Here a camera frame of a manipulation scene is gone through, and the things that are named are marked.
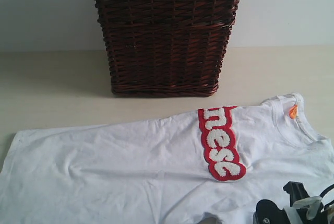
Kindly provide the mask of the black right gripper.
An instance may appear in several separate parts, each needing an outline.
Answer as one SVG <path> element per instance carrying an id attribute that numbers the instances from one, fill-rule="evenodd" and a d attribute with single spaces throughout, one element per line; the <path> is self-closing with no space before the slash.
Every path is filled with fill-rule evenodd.
<path id="1" fill-rule="evenodd" d="M 324 197 L 333 190 L 333 185 L 325 188 L 318 196 L 309 196 L 300 182 L 288 182 L 283 190 L 289 194 L 290 205 L 284 207 L 289 224 L 323 223 L 333 224 L 333 201 L 323 204 Z"/>

